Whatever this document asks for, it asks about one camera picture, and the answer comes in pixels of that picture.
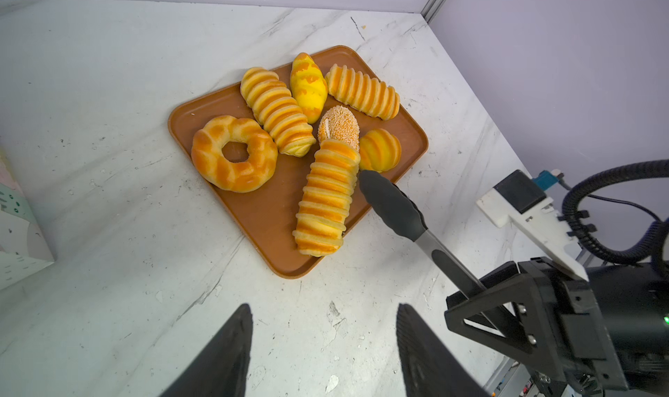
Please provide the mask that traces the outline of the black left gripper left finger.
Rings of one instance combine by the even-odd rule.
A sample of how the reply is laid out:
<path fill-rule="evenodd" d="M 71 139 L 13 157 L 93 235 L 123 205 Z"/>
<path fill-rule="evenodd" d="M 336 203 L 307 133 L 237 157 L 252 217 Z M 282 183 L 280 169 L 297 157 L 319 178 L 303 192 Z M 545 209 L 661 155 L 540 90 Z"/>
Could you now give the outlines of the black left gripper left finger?
<path fill-rule="evenodd" d="M 251 360 L 254 321 L 240 305 L 164 396 L 243 396 Z"/>

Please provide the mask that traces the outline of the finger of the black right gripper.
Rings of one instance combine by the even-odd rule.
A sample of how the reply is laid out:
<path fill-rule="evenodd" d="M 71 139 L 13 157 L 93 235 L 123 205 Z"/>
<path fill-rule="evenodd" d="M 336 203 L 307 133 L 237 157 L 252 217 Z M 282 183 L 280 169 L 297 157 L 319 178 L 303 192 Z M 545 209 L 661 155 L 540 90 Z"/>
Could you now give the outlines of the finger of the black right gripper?
<path fill-rule="evenodd" d="M 428 229 L 418 207 L 395 184 L 372 170 L 362 170 L 358 179 L 364 198 L 383 223 L 398 236 L 418 245 L 466 298 L 486 290 L 483 283 Z"/>

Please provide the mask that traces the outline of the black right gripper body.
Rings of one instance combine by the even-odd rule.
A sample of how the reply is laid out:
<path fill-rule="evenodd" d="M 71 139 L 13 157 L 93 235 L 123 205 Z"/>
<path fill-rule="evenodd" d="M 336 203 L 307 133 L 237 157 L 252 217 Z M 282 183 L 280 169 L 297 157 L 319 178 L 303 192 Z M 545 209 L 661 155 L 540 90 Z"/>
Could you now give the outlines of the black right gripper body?
<path fill-rule="evenodd" d="M 447 327 L 582 392 L 668 394 L 668 281 L 650 264 L 574 280 L 541 259 L 507 262 L 480 298 L 446 300 Z"/>

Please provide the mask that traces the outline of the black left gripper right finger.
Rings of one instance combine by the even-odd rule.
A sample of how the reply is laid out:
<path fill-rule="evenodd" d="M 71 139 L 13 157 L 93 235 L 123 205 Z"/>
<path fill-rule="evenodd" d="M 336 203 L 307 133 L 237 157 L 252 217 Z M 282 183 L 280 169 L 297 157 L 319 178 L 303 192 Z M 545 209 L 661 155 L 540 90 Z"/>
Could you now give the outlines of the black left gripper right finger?
<path fill-rule="evenodd" d="M 397 346 L 407 396 L 485 396 L 418 312 L 397 311 Z"/>

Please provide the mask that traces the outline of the yellow striped shell fake bread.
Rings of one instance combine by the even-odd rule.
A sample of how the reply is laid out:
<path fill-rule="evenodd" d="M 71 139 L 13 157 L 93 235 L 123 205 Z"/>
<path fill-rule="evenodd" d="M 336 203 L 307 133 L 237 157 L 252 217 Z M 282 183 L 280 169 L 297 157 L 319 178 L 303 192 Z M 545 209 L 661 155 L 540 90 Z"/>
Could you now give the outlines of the yellow striped shell fake bread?
<path fill-rule="evenodd" d="M 387 172 L 400 162 L 402 146 L 388 130 L 374 129 L 360 139 L 360 169 Z"/>

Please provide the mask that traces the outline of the orange sugared fake bread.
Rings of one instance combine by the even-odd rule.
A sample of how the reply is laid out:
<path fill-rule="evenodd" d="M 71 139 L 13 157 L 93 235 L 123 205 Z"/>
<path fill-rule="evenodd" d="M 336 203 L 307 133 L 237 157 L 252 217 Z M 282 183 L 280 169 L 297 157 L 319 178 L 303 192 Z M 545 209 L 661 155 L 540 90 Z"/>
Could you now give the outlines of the orange sugared fake bread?
<path fill-rule="evenodd" d="M 293 236 L 299 253 L 320 258 L 343 245 L 360 160 L 358 151 L 343 141 L 321 143 L 296 214 Z"/>

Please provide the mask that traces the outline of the tan oval fake bread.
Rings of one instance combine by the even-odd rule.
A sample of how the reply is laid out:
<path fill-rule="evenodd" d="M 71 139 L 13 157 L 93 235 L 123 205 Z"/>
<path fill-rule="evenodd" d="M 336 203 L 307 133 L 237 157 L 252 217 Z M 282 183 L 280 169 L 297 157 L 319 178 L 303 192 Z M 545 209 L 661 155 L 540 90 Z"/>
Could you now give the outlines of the tan oval fake bread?
<path fill-rule="evenodd" d="M 318 141 L 336 139 L 355 151 L 360 149 L 360 127 L 355 115 L 346 107 L 334 106 L 323 114 L 318 127 Z"/>

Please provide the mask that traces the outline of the yellow round fake bread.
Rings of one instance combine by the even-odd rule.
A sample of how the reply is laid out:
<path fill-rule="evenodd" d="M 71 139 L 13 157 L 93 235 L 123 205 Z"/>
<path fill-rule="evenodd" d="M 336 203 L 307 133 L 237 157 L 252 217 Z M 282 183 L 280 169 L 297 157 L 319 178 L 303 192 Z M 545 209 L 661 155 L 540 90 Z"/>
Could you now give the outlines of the yellow round fake bread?
<path fill-rule="evenodd" d="M 367 116 L 388 121 L 399 113 L 397 91 L 376 77 L 334 64 L 325 79 L 331 97 Z"/>

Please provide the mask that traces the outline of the yellow oblong fake bread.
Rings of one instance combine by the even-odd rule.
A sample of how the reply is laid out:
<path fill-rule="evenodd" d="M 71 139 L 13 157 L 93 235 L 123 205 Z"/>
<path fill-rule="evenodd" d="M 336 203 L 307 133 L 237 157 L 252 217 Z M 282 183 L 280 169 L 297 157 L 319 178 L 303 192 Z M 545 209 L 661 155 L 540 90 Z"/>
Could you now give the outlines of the yellow oblong fake bread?
<path fill-rule="evenodd" d="M 322 114 L 329 91 L 322 71 L 307 53 L 299 53 L 292 63 L 290 90 L 309 124 Z"/>

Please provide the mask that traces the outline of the yellow ridged fake bread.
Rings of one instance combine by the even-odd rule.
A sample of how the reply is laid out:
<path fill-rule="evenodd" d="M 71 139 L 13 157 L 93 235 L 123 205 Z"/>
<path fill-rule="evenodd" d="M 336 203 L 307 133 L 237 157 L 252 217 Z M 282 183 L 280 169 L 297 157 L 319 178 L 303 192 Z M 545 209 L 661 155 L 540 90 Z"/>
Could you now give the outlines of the yellow ridged fake bread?
<path fill-rule="evenodd" d="M 313 128 L 275 72 L 260 67 L 249 69 L 241 80 L 240 93 L 280 154 L 297 158 L 308 154 L 316 143 Z"/>

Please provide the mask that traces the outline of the orange ring doughnut fake bread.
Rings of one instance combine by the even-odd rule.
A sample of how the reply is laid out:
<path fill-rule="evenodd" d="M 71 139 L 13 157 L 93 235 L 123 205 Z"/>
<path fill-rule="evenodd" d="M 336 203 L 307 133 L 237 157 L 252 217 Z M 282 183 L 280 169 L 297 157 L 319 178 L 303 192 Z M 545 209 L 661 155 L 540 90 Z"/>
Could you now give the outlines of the orange ring doughnut fake bread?
<path fill-rule="evenodd" d="M 250 118 L 218 116 L 193 136 L 191 159 L 200 175 L 223 191 L 256 191 L 274 175 L 273 138 Z"/>

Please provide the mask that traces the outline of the cartoon animal paper gift bag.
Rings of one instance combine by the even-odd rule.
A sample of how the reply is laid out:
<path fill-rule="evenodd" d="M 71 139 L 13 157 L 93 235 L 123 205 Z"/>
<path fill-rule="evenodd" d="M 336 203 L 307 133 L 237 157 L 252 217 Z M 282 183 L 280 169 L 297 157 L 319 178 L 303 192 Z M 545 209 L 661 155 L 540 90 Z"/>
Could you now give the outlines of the cartoon animal paper gift bag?
<path fill-rule="evenodd" d="M 1 289 L 42 271 L 56 259 L 1 151 Z"/>

